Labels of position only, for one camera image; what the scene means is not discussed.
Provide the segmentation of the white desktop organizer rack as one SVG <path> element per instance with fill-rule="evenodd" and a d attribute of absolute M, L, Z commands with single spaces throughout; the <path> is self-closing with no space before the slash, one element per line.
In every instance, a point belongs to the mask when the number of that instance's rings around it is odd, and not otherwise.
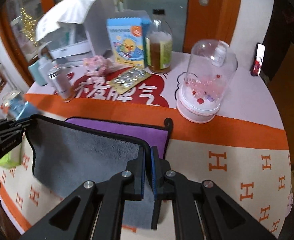
<path fill-rule="evenodd" d="M 115 12 L 113 0 L 97 0 L 89 9 L 83 24 L 60 23 L 60 28 L 42 40 L 54 59 L 81 61 L 85 57 L 103 55 L 111 49 L 106 22 Z"/>

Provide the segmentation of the orange cream H-pattern blanket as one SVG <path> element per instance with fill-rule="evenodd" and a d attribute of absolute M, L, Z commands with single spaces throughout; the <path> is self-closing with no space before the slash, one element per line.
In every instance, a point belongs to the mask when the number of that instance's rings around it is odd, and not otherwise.
<path fill-rule="evenodd" d="M 188 179 L 210 179 L 278 237 L 287 216 L 291 190 L 286 133 L 269 92 L 251 99 L 227 99 L 219 115 L 206 124 L 183 118 L 178 110 L 130 102 L 76 98 L 64 103 L 55 95 L 26 97 L 56 118 L 73 116 L 157 125 L 169 117 L 174 130 L 166 159 Z M 19 232 L 24 233 L 62 200 L 31 172 L 31 147 L 24 142 L 22 165 L 0 168 L 0 197 Z M 122 239 L 174 239 L 171 205 L 157 231 L 124 226 Z"/>

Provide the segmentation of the white squeeze bottle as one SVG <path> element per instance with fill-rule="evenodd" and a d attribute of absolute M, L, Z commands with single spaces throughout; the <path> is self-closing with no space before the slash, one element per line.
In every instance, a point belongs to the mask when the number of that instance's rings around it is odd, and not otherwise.
<path fill-rule="evenodd" d="M 55 88 L 52 80 L 48 77 L 48 72 L 51 68 L 55 66 L 54 59 L 47 48 L 47 43 L 40 46 L 38 50 L 38 62 L 39 62 L 39 72 L 41 76 L 45 79 L 46 83 L 52 88 Z"/>

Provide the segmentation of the pink plush toy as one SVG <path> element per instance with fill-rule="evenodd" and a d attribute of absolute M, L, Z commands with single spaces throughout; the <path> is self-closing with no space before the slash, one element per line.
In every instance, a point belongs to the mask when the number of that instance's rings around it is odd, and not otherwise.
<path fill-rule="evenodd" d="M 101 55 L 83 59 L 83 66 L 87 76 L 106 76 L 114 67 L 110 59 Z"/>

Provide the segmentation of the silver orange drink can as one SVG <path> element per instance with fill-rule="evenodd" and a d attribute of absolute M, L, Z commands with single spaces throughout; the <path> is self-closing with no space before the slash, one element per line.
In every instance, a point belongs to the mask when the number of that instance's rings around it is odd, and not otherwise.
<path fill-rule="evenodd" d="M 48 71 L 48 78 L 63 101 L 69 102 L 74 98 L 75 92 L 61 67 L 52 67 Z"/>

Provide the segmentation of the foil pill blister pack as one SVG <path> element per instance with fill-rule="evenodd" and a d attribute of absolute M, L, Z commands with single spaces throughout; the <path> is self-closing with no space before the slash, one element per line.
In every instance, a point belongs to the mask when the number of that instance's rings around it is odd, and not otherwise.
<path fill-rule="evenodd" d="M 151 74 L 146 70 L 132 67 L 108 81 L 107 84 L 113 87 L 119 95 L 122 95 L 150 76 Z"/>

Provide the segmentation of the blue snow globe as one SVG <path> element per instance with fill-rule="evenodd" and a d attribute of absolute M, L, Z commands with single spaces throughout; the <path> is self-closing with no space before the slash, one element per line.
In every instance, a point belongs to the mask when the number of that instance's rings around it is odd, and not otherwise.
<path fill-rule="evenodd" d="M 16 121 L 39 113 L 38 109 L 26 101 L 23 94 L 17 90 L 13 90 L 3 97 L 0 109 L 9 119 Z"/>

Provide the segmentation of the green tissue pack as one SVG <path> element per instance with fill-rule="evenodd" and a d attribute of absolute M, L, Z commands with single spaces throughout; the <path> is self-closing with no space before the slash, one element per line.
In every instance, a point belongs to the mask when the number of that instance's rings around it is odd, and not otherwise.
<path fill-rule="evenodd" d="M 11 169 L 22 163 L 22 143 L 0 159 L 0 167 Z"/>

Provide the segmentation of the purple grey microfibre towel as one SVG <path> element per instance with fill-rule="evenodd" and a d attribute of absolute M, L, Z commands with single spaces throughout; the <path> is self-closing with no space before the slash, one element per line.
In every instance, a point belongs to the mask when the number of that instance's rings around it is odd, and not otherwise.
<path fill-rule="evenodd" d="M 26 131 L 33 152 L 33 176 L 60 197 L 81 183 L 107 181 L 124 171 L 139 150 L 155 146 L 165 158 L 174 123 L 163 126 L 73 117 L 58 121 L 36 116 Z"/>

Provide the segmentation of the amber liquid glass bottle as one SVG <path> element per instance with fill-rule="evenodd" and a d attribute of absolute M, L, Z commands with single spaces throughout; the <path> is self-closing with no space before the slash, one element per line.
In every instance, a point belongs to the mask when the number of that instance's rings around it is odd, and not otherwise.
<path fill-rule="evenodd" d="M 170 71 L 172 58 L 172 30 L 165 19 L 164 9 L 154 9 L 152 21 L 145 37 L 146 62 L 153 73 Z"/>

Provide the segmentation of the blue duck carton box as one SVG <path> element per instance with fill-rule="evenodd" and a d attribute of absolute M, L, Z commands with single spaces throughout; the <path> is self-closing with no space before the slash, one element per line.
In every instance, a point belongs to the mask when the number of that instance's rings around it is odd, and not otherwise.
<path fill-rule="evenodd" d="M 118 17 L 107 20 L 107 31 L 115 62 L 145 68 L 145 37 L 151 20 Z"/>

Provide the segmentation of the white paper bag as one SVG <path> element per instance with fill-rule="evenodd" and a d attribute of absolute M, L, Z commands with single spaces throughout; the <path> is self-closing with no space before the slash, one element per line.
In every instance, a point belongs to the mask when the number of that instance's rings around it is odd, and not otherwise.
<path fill-rule="evenodd" d="M 47 11 L 36 26 L 36 41 L 59 29 L 60 23 L 83 24 L 97 0 L 63 0 Z"/>

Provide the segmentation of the white pill bottle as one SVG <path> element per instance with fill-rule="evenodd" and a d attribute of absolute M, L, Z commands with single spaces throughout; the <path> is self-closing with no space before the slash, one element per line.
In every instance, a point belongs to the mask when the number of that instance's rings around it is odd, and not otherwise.
<path fill-rule="evenodd" d="M 219 41 L 218 45 L 215 48 L 214 55 L 211 56 L 211 61 L 214 66 L 222 67 L 224 64 L 226 55 L 227 55 L 227 49 L 229 48 L 229 44 L 223 41 Z"/>

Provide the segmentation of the teal cylindrical humidifier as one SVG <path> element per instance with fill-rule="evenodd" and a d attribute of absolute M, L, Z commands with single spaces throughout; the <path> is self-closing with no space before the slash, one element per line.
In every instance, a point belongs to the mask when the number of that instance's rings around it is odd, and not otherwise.
<path fill-rule="evenodd" d="M 35 83 L 37 83 L 39 86 L 47 85 L 46 80 L 44 79 L 44 77 L 42 76 L 42 74 L 39 71 L 39 62 L 38 61 L 36 61 L 33 64 L 31 64 L 30 66 L 28 66 L 28 70 L 29 70 L 31 76 L 33 77 L 33 80 L 35 81 Z"/>

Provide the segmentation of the pink dome music box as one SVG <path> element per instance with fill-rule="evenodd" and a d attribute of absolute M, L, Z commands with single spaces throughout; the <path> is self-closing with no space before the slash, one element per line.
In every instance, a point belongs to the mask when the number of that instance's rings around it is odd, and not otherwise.
<path fill-rule="evenodd" d="M 191 49 L 187 72 L 177 92 L 177 109 L 187 120 L 203 124 L 218 113 L 238 68 L 236 55 L 227 49 L 222 67 L 212 64 L 218 40 L 200 40 Z"/>

